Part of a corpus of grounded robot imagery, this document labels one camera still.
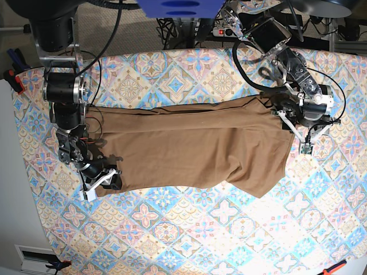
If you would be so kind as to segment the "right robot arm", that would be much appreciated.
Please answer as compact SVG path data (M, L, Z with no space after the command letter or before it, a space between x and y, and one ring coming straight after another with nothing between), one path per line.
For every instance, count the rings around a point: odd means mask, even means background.
M45 67L42 96L49 103L49 118L57 126L58 158L74 164L83 191L101 186L120 190L117 166L110 164L87 132L84 74L76 34L78 1L32 1L29 17L36 49Z

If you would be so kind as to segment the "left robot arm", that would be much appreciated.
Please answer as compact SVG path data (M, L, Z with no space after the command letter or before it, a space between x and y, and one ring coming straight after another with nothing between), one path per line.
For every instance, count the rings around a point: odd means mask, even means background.
M237 37L232 57L243 79L269 99L275 114L282 116L284 122L309 127L311 132L324 125L339 124L340 118L330 116L334 105L332 93L316 82L306 67L306 60L287 46L291 32L274 17L265 13L245 14L238 11L238 5L238 1L230 1L220 14ZM241 43L250 44L272 62L281 74L281 86L266 87L248 77L237 55Z

